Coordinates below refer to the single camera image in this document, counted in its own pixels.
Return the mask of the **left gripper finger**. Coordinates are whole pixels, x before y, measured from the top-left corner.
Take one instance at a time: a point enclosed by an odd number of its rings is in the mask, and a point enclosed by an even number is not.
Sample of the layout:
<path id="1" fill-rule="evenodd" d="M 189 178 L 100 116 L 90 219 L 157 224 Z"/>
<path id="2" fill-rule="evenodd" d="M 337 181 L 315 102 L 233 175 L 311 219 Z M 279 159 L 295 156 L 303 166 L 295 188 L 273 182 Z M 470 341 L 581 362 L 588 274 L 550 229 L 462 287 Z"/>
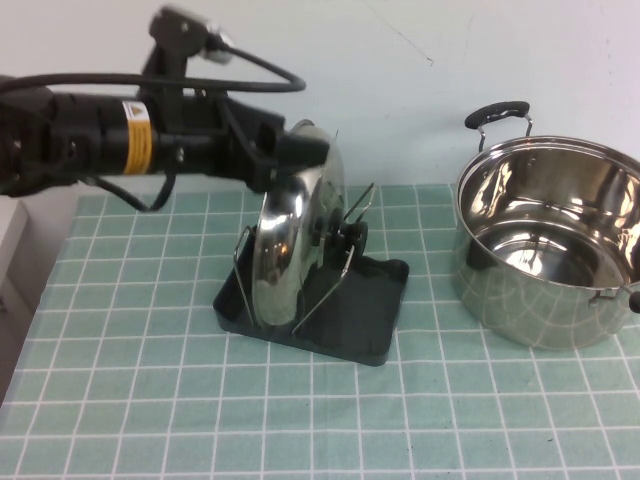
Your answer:
<path id="1" fill-rule="evenodd" d="M 323 138 L 288 134 L 276 143 L 279 169 L 308 169 L 323 165 L 330 143 Z"/>

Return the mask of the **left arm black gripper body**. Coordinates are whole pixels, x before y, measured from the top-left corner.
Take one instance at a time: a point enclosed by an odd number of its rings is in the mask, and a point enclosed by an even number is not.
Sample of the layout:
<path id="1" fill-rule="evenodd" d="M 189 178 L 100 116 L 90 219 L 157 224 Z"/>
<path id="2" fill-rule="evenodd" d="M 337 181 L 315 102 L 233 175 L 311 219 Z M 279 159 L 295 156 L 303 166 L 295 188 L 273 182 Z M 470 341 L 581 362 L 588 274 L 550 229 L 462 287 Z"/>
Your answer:
<path id="1" fill-rule="evenodd" d="M 152 111 L 152 171 L 243 182 L 264 193 L 273 183 L 285 118 L 226 94 L 165 97 Z"/>

